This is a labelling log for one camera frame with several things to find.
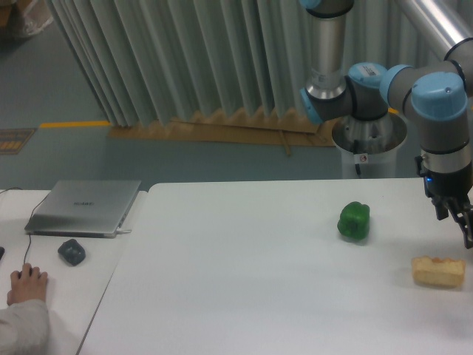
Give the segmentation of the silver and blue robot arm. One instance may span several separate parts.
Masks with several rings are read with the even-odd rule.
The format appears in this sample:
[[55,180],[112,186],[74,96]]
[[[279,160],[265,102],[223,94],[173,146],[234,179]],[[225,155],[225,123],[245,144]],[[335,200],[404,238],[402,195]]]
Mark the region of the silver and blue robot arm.
[[472,151],[467,120],[472,96],[472,29],[445,1],[400,1],[398,6],[423,34],[439,62],[397,65],[373,84],[341,74],[345,20],[351,1],[303,1],[313,17],[313,71],[301,89],[313,124],[349,115],[376,121],[396,109],[418,128],[418,176],[439,220],[452,217],[472,247]]

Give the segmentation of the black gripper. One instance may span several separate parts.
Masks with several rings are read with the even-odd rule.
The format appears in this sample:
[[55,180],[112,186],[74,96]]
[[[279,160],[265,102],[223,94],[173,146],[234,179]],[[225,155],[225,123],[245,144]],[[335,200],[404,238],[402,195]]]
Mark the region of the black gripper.
[[[472,205],[468,193],[472,188],[472,164],[456,172],[441,173],[427,169],[426,161],[419,155],[415,157],[417,174],[423,178],[424,191],[428,198],[434,201],[436,218],[444,220],[449,212],[463,233],[463,243],[466,249],[472,248]],[[440,199],[452,198],[449,209]]]

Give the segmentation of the white sleeved forearm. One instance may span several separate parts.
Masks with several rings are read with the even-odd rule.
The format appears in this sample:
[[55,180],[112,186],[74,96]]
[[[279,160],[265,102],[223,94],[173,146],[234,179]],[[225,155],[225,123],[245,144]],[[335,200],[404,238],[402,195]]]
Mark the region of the white sleeved forearm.
[[45,354],[49,335],[44,301],[28,300],[1,310],[1,354]]

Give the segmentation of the person's hand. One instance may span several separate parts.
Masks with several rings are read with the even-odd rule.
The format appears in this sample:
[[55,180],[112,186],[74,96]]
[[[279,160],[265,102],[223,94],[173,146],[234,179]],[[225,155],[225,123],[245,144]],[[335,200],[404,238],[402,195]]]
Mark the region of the person's hand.
[[48,273],[41,271],[38,266],[33,267],[31,277],[18,277],[19,271],[10,275],[11,289],[7,293],[7,305],[11,306],[30,300],[46,302]]

